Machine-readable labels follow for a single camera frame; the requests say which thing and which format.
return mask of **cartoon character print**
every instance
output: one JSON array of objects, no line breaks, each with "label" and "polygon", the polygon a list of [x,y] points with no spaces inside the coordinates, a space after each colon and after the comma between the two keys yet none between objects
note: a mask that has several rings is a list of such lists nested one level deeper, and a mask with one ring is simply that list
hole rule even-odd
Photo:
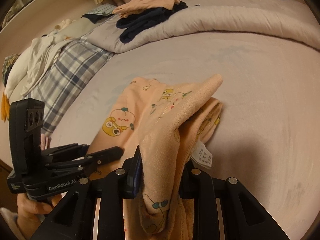
[{"label": "cartoon character print", "polygon": [[165,206],[168,204],[169,201],[168,201],[167,199],[165,199],[165,200],[162,201],[162,202],[154,202],[147,194],[143,194],[143,195],[147,196],[147,197],[153,202],[152,207],[153,207],[154,209],[160,209],[160,211],[161,211],[161,213],[162,213],[162,216],[163,216],[163,217],[162,217],[162,220],[160,221],[160,223],[159,223],[158,225],[156,225],[156,224],[151,224],[151,225],[149,225],[149,226],[145,229],[146,232],[149,233],[149,234],[157,233],[157,232],[160,231],[160,229],[162,228],[163,223],[164,223],[164,221],[165,221],[165,216],[164,216],[164,213],[163,213],[163,211],[161,210],[161,208],[165,207]]},{"label": "cartoon character print", "polygon": [[119,136],[124,130],[134,130],[135,116],[128,111],[128,108],[113,110],[110,117],[103,124],[103,131],[110,136]]},{"label": "cartoon character print", "polygon": [[173,136],[176,142],[180,142],[179,129],[174,130]]},{"label": "cartoon character print", "polygon": [[[137,87],[140,87],[140,88],[142,88],[142,90],[144,90],[144,91],[147,91],[150,87],[152,87],[152,82],[153,81],[157,81],[156,79],[152,79],[149,83],[148,83],[148,85],[146,85],[146,86],[138,86],[138,85],[136,85]],[[136,84],[137,82],[136,81],[132,81],[130,84]]]},{"label": "cartoon character print", "polygon": [[214,122],[214,125],[217,126],[220,122],[220,115],[216,119],[213,119],[213,116],[216,114],[216,110],[219,107],[219,103],[216,104],[213,109],[208,113],[206,118],[203,120],[202,124],[199,127],[199,130],[196,134],[196,139],[198,139],[199,135],[204,132],[204,130],[207,128],[208,125],[211,125],[212,122]]},{"label": "cartoon character print", "polygon": [[162,96],[161,98],[157,101],[156,104],[152,104],[152,110],[150,112],[150,114],[152,114],[155,110],[156,110],[156,107],[157,106],[160,106],[166,102],[168,102],[171,98],[177,96],[177,95],[180,95],[178,96],[173,102],[172,102],[172,105],[170,106],[170,109],[173,109],[174,106],[180,101],[180,100],[183,100],[188,94],[190,94],[191,91],[187,92],[187,93],[182,93],[182,92],[176,92],[174,93],[174,89],[172,88],[168,88],[166,90],[163,91],[162,93]]}]

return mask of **human hand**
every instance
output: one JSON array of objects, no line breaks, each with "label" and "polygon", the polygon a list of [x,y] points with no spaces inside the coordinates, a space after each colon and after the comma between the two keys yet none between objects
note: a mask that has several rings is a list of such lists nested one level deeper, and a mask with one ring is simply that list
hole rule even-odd
[{"label": "human hand", "polygon": [[61,200],[61,194],[52,198],[52,206],[47,203],[37,202],[28,199],[26,193],[18,194],[18,218],[17,226],[22,235],[28,240],[34,234],[41,224],[37,214],[45,215],[49,214],[53,207],[55,207]]}]

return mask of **metal screw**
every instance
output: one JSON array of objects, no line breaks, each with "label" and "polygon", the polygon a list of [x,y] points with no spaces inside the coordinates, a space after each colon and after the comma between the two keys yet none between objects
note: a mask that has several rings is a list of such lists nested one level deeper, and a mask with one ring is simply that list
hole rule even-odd
[{"label": "metal screw", "polygon": [[80,182],[80,184],[81,185],[84,185],[84,184],[87,184],[88,182],[89,182],[89,179],[88,178],[81,178],[80,180],[79,180],[79,182]]},{"label": "metal screw", "polygon": [[192,169],[192,174],[194,174],[194,175],[199,175],[200,173],[201,173],[201,170],[199,170],[199,169]]},{"label": "metal screw", "polygon": [[238,183],[238,180],[236,178],[233,178],[233,177],[229,178],[228,181],[229,181],[230,184],[237,184]]},{"label": "metal screw", "polygon": [[122,175],[122,174],[124,174],[125,173],[125,170],[124,169],[117,169],[116,170],[116,174],[117,175]]}]

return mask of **peach folded cloth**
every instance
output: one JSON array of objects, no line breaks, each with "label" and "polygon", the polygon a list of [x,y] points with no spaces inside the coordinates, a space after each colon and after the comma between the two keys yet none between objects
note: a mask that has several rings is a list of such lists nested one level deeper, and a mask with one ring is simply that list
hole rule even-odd
[{"label": "peach folded cloth", "polygon": [[205,143],[216,128],[222,103],[211,96],[221,83],[218,74],[173,86],[135,78],[113,106],[88,153],[124,149],[122,160],[104,169],[104,176],[140,145],[143,183],[134,200],[124,200],[126,239],[192,238],[193,202],[181,200],[178,190],[195,143]]},{"label": "peach folded cloth", "polygon": [[139,14],[150,8],[164,7],[172,10],[175,3],[179,4],[180,0],[131,0],[115,8],[112,13],[120,14],[120,18],[127,18],[130,14]]}]

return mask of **clothing care label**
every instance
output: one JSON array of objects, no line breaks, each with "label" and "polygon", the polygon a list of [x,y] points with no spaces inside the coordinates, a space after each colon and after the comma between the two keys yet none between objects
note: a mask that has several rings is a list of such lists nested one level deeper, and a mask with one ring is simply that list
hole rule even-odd
[{"label": "clothing care label", "polygon": [[193,147],[191,158],[201,166],[211,168],[212,154],[201,141],[197,141],[196,145]]}]

